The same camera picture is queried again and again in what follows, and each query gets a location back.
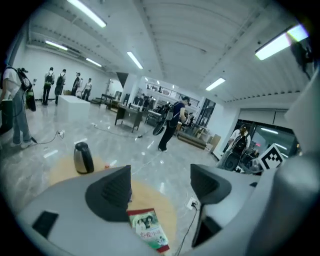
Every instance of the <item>power outlet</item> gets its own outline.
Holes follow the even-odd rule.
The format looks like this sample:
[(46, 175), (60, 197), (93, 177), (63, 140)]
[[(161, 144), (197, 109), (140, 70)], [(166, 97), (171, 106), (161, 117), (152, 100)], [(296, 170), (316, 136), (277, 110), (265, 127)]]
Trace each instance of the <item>power outlet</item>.
[(194, 197), (191, 196), (191, 198), (190, 198), (188, 204), (186, 205), (186, 207), (188, 207), (190, 210), (192, 210), (193, 207), (191, 206), (191, 204), (192, 204), (192, 202), (194, 202), (194, 201), (196, 201), (196, 202), (198, 203), (197, 199), (195, 199)]

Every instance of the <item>marble floor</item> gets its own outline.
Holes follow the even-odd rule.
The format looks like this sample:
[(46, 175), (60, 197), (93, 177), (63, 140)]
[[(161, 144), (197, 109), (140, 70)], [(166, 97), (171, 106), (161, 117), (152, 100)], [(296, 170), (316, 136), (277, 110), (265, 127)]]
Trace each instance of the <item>marble floor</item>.
[[(87, 120), (61, 122), (57, 118), (54, 102), (48, 106), (37, 103), (36, 112), (27, 111), (32, 136), (38, 143), (48, 142), (57, 130), (64, 130), (64, 138), (57, 137), (51, 143), (21, 150), (9, 146), (12, 131), (4, 134), (1, 137), (3, 153), (0, 173), (3, 193), (13, 212), (18, 213), (48, 187), (48, 174), (52, 166), (61, 157), (72, 156), (75, 142), (86, 139), (93, 156), (99, 156), (111, 167), (131, 165), (133, 179), (147, 183), (171, 200), (177, 213), (176, 240), (170, 250), (174, 254), (195, 214), (195, 210), (185, 207), (191, 196), (196, 197), (190, 185), (190, 164), (214, 166), (216, 160), (205, 151), (175, 137), (169, 141), (167, 152), (159, 152), (161, 135), (153, 136), (153, 127), (141, 123), (139, 130), (131, 133), (131, 128), (125, 122), (124, 125), (114, 126), (115, 118), (116, 113), (106, 110), (105, 105), (99, 107), (91, 104)], [(96, 129), (92, 123), (101, 129), (109, 128), (111, 133)], [(135, 139), (144, 133), (143, 138)], [(181, 253), (191, 250), (197, 219), (184, 241)]]

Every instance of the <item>white pedestal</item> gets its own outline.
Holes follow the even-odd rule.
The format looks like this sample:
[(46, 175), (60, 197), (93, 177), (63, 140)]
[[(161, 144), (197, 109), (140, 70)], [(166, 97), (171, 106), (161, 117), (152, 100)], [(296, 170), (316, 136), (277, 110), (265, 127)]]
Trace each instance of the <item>white pedestal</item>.
[(59, 95), (57, 117), (62, 122), (86, 121), (90, 102), (70, 95)]

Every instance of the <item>black kettle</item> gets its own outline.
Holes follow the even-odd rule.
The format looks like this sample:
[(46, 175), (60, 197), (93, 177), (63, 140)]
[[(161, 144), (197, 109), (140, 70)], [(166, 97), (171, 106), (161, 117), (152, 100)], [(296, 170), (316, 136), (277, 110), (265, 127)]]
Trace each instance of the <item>black kettle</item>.
[(80, 174), (93, 173), (95, 170), (90, 149), (88, 144), (85, 142), (79, 142), (75, 144), (73, 160), (75, 169)]

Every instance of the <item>book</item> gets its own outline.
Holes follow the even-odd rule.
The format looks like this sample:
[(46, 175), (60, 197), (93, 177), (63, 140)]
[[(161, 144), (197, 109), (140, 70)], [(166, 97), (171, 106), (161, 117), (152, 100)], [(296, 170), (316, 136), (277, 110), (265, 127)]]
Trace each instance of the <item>book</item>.
[(151, 248), (158, 253), (169, 250), (168, 239), (162, 229), (155, 209), (141, 209), (127, 211), (132, 228)]

